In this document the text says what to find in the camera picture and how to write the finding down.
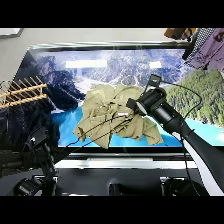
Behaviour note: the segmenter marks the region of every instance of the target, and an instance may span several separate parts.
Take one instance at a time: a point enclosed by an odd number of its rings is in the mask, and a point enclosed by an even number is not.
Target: wooden rack
[[[30,80],[24,78],[23,81],[19,80],[24,88],[15,81],[4,82],[3,84],[1,84],[0,109],[23,103],[33,102],[48,97],[47,94],[43,94],[43,88],[47,88],[47,84],[44,84],[37,76],[36,79],[41,84],[38,84],[32,77],[30,77],[29,79]]]

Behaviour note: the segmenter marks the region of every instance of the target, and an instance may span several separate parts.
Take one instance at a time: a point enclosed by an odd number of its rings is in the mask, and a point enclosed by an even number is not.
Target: beige cloth
[[[142,90],[136,86],[119,84],[115,89],[101,85],[88,91],[83,103],[83,118],[73,133],[83,142],[86,136],[103,148],[108,148],[113,133],[120,137],[141,140],[146,136],[148,144],[159,144],[163,139],[157,125],[149,118],[142,118],[126,107],[129,98],[138,99]]]

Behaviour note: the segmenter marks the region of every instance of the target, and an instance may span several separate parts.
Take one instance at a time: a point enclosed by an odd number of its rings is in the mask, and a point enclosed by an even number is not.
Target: large display
[[[139,50],[88,50],[37,52],[24,58],[16,78],[39,75],[51,92],[49,96],[55,106],[53,119],[60,125],[59,146],[75,142],[72,133],[82,118],[82,104],[88,90],[98,85],[136,85],[144,88],[151,74],[163,80],[186,85],[203,97],[203,105],[192,112],[187,123],[190,128],[214,146],[224,145],[224,81],[213,71],[192,71],[184,66],[184,49],[139,49]],[[198,99],[191,92],[171,85],[161,85],[167,91],[168,103],[182,115],[194,106]],[[159,125],[164,143],[154,146],[181,146],[173,136]],[[88,143],[78,142],[75,146]],[[120,138],[115,134],[110,146],[148,146],[146,138],[141,141]]]

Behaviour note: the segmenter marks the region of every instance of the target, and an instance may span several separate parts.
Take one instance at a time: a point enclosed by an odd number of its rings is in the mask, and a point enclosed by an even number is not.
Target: white wall
[[[21,28],[0,28],[0,35],[17,34]]]

